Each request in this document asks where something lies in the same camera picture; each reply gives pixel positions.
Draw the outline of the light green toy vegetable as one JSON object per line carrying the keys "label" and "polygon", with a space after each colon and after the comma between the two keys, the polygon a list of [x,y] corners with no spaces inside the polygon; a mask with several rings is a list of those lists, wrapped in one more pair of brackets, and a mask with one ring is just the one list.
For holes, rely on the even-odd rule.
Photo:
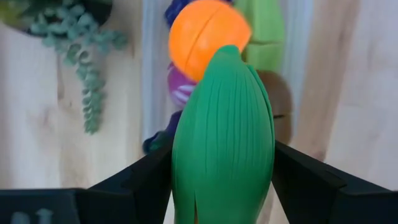
{"label": "light green toy vegetable", "polygon": [[252,28],[243,58],[256,70],[279,73],[284,58],[284,18],[279,0],[234,0]]}

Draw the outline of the brown toy kiwi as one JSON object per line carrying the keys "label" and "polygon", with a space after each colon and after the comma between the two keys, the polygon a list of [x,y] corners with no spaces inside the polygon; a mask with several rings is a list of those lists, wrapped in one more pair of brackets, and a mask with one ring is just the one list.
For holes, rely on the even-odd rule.
{"label": "brown toy kiwi", "polygon": [[257,71],[269,95],[275,126],[275,139],[288,145],[292,139],[293,101],[286,80],[272,71]]}

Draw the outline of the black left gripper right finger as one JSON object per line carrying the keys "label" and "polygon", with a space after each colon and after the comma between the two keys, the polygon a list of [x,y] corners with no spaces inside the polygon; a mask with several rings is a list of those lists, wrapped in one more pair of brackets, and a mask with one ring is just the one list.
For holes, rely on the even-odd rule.
{"label": "black left gripper right finger", "polygon": [[290,224],[398,224],[398,191],[281,142],[275,144],[272,184]]}

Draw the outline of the purple toy grapes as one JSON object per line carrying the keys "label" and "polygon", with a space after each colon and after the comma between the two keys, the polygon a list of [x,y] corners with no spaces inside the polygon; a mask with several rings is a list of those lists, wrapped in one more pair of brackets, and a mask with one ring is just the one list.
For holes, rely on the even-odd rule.
{"label": "purple toy grapes", "polygon": [[171,28],[174,20],[181,10],[193,0],[172,0],[168,8],[164,12],[164,18],[169,28]]}

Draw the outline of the clear plastic tupperware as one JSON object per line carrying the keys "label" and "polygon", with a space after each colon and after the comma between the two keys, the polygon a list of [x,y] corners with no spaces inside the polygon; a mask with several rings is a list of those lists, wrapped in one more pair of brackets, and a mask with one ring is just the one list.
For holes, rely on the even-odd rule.
{"label": "clear plastic tupperware", "polygon": [[[172,0],[143,0],[142,62],[142,138],[147,139],[164,129],[176,106],[169,97],[167,75],[170,59],[169,28],[164,12]],[[280,0],[285,24],[284,59],[281,76],[292,94],[293,112],[291,141],[298,135],[300,103],[305,82],[308,40],[315,0]]]}

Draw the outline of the pink white striped toy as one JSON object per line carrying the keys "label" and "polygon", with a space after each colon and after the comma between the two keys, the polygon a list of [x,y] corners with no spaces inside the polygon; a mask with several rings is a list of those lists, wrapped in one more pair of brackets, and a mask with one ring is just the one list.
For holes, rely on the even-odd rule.
{"label": "pink white striped toy", "polygon": [[183,109],[197,83],[187,78],[172,62],[167,70],[167,83],[171,100],[178,108]]}

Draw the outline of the orange toy fruit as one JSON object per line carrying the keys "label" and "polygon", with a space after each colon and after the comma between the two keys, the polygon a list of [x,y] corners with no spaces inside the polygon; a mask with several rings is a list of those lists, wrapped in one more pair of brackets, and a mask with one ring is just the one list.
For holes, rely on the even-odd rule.
{"label": "orange toy fruit", "polygon": [[190,80],[199,82],[215,52],[234,45],[242,52],[252,35],[244,16],[223,0],[194,0],[169,32],[169,56]]}

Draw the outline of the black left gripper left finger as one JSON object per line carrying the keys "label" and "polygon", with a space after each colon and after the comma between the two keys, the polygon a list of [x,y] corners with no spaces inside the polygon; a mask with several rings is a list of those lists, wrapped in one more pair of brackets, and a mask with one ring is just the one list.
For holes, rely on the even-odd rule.
{"label": "black left gripper left finger", "polygon": [[88,188],[0,190],[0,224],[163,224],[171,146]]}

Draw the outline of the succulent plant in black pot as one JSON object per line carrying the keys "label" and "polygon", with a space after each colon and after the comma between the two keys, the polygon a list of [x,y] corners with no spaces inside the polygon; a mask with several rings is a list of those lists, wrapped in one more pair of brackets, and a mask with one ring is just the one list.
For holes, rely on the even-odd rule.
{"label": "succulent plant in black pot", "polygon": [[90,51],[108,54],[127,46],[126,34],[104,29],[114,0],[0,0],[0,22],[39,37],[42,44],[75,67],[83,86],[84,129],[97,133],[102,122],[105,80]]}

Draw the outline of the green ribbed toy vegetable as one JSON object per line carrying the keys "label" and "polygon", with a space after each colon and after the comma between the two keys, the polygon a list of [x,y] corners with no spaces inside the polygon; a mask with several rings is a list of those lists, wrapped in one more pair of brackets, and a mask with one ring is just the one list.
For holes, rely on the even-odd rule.
{"label": "green ribbed toy vegetable", "polygon": [[274,154],[267,91],[238,48],[224,46],[212,56],[177,126],[174,224],[256,224]]}

